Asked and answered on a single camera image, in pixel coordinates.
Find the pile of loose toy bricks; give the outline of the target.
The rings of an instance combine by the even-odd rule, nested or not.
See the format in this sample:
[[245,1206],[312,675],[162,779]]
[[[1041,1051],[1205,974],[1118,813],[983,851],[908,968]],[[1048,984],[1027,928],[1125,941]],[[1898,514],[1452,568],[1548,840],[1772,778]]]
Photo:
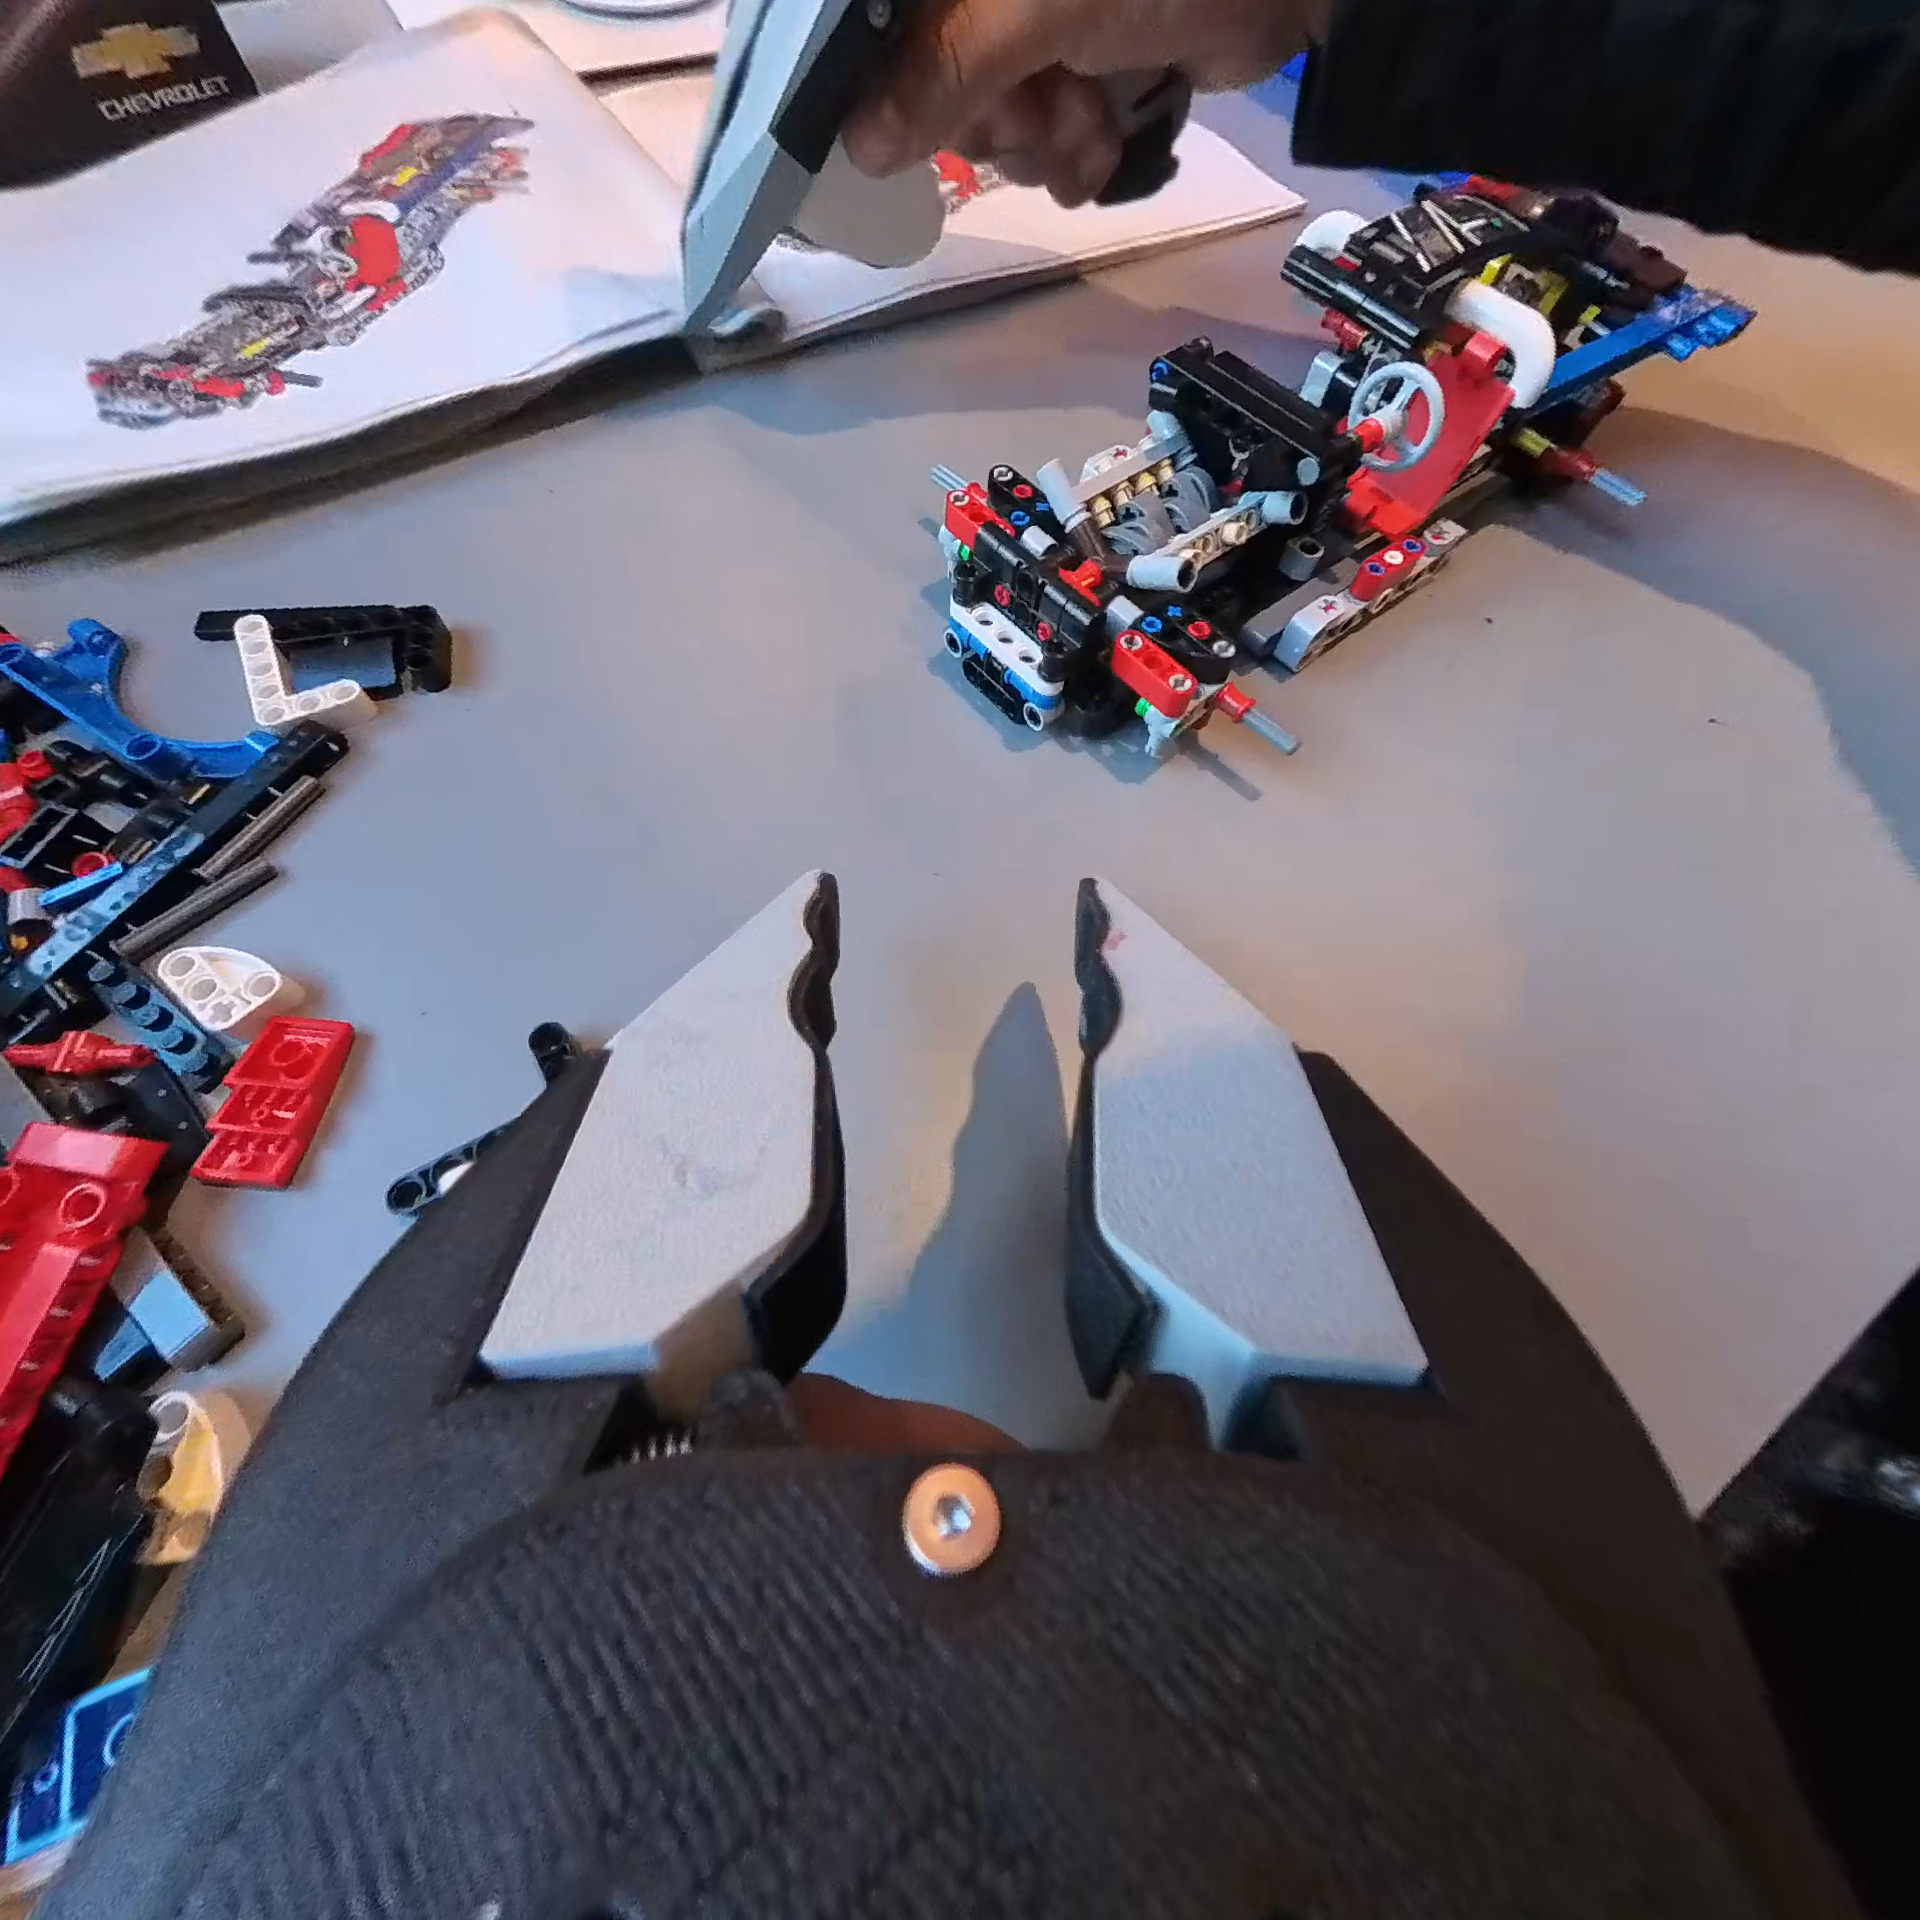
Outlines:
[[207,943],[277,881],[350,733],[445,693],[431,604],[207,610],[233,739],[132,717],[128,644],[3,633],[3,1918],[71,1856],[250,1416],[198,1376],[245,1322],[175,1233],[194,1190],[287,1190],[355,1032]]

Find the toy brick car model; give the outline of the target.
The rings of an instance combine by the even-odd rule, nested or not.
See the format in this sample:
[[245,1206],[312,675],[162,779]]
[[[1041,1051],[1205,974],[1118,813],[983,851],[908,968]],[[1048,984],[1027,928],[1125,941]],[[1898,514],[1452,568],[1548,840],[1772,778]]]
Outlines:
[[1622,373],[1753,324],[1592,194],[1488,175],[1321,212],[1283,281],[1326,332],[1297,387],[1184,340],[1150,367],[1138,440],[933,469],[942,651],[1008,725],[1150,756],[1237,725],[1297,755],[1242,668],[1298,675],[1449,564],[1493,496],[1641,505],[1589,451]]

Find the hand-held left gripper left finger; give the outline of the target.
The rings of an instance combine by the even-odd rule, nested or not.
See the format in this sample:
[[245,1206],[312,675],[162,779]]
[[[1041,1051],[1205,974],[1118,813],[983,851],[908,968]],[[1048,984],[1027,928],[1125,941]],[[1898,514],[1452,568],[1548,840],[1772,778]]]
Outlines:
[[773,1366],[773,1289],[843,1193],[835,911],[835,879],[803,873],[609,1037],[477,1347],[492,1378],[622,1376],[690,1421]]

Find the person's right hand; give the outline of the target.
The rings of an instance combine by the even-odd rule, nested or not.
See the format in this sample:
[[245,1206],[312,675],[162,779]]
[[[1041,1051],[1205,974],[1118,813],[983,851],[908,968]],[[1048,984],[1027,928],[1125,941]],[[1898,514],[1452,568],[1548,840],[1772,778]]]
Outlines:
[[1231,90],[1279,71],[1329,16],[1329,3],[921,3],[843,144],[867,175],[959,153],[1080,205],[1119,162],[1104,79],[1178,67],[1198,90]]

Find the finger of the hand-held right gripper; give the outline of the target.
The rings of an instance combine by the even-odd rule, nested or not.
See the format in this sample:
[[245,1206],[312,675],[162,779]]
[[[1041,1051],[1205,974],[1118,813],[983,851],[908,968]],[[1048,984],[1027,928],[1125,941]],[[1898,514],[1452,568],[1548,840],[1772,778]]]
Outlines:
[[704,332],[803,209],[901,33],[901,3],[736,3],[683,209],[683,327]]
[[910,268],[942,236],[942,194],[933,161],[891,175],[861,173],[847,147],[829,147],[824,171],[788,220],[788,239],[867,268]]

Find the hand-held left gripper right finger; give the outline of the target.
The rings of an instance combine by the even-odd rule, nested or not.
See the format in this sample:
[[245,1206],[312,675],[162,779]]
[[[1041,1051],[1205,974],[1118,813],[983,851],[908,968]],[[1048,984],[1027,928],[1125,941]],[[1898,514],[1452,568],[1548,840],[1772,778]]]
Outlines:
[[1293,1037],[1106,879],[1078,886],[1075,986],[1086,1393],[1178,1378],[1233,1447],[1273,1380],[1418,1387],[1425,1342]]

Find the grey desk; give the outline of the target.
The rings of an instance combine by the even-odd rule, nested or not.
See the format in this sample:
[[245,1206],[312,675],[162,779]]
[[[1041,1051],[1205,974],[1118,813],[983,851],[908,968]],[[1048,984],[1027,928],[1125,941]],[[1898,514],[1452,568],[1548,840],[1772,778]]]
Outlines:
[[[1210,725],[1015,743],[926,461],[1138,428],[1273,244],[695,376],[194,594],[420,588],[257,934],[373,1027],[228,1209],[300,1366],[38,1918],[1858,1918],[1697,1512],[1915,1273],[1915,496],[1613,413],[1561,490]],[[829,1238],[690,1421],[477,1347],[609,1037],[835,879]],[[1418,1387],[1094,1400],[1075,899],[1277,1023]]]

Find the person's right forearm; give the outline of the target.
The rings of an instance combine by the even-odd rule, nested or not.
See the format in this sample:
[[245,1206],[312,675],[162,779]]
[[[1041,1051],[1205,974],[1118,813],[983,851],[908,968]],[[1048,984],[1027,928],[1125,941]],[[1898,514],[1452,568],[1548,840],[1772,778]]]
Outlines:
[[1321,171],[1471,171],[1915,275],[1915,3],[1335,3]]

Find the instruction booklet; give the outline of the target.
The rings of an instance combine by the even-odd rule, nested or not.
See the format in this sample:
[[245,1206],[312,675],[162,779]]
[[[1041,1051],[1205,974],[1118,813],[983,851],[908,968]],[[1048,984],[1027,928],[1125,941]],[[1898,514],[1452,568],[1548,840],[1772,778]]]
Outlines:
[[3,561],[171,518],[241,469],[350,466],[626,350],[703,373],[1289,226],[1306,199],[1193,123],[1133,205],[1059,209],[977,167],[940,233],[867,268],[777,239],[686,327],[683,204],[704,79],[596,95],[469,11],[196,131],[3,194]]

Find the black toy car set box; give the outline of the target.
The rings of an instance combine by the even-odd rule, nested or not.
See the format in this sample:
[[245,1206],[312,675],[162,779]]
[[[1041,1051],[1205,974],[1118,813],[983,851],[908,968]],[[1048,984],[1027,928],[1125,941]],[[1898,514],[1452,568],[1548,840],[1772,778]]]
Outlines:
[[3,186],[71,175],[257,84],[214,3],[3,3]]

